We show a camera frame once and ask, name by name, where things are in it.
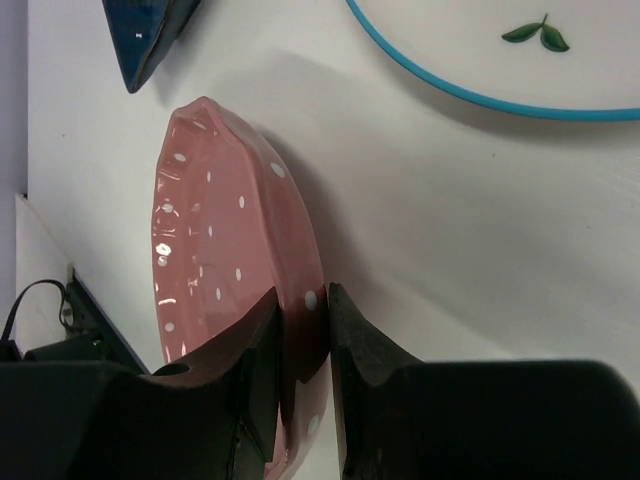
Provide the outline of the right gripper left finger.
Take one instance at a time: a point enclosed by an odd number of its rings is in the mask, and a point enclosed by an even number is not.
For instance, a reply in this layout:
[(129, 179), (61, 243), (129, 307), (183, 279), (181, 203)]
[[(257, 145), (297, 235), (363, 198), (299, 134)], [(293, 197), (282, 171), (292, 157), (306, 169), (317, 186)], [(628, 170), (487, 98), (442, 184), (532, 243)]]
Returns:
[(1, 367), (5, 479), (259, 479), (275, 448), (280, 315), (267, 292), (152, 375), (112, 362)]

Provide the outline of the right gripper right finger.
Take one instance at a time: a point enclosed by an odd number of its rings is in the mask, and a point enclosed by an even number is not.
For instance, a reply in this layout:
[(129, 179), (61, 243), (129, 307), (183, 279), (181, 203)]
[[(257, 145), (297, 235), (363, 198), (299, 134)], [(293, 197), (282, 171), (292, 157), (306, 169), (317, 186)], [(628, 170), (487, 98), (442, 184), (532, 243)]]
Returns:
[(329, 289), (345, 479), (635, 479), (639, 403), (592, 360), (424, 362)]

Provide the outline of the pink plate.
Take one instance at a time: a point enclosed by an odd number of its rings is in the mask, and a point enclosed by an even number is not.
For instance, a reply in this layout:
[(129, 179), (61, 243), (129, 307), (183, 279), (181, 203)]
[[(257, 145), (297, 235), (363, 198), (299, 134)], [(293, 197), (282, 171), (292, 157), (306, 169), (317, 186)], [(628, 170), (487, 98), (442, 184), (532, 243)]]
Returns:
[(327, 294), (305, 204), (251, 125), (200, 97), (176, 109), (156, 166), (156, 313), (175, 361), (239, 321), (269, 290), (283, 317), (282, 396), (269, 479), (294, 476), (329, 389)]

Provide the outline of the dark blue plate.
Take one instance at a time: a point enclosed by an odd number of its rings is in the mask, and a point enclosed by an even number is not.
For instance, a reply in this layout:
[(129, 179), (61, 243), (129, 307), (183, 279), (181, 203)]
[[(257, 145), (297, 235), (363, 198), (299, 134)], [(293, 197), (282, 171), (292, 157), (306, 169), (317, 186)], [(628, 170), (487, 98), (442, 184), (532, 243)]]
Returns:
[(103, 0), (124, 85), (137, 93), (166, 57), (200, 0)]

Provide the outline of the white patterned plate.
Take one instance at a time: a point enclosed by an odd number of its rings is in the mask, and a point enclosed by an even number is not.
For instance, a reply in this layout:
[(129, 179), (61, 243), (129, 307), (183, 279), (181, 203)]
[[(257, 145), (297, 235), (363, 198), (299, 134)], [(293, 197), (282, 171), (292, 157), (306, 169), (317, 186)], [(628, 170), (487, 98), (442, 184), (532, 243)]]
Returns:
[(639, 117), (637, 0), (351, 1), (395, 62), (458, 98), (566, 121)]

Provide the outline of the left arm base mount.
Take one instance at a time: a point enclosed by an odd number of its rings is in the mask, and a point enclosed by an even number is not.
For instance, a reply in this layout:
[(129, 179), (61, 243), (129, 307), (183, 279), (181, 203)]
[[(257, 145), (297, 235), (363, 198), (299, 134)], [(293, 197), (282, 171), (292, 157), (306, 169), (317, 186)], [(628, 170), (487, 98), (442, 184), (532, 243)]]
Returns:
[(75, 272), (16, 277), (14, 299), (1, 309), (3, 340), (14, 340), (25, 354), (84, 333), (97, 337), (106, 358), (150, 372)]

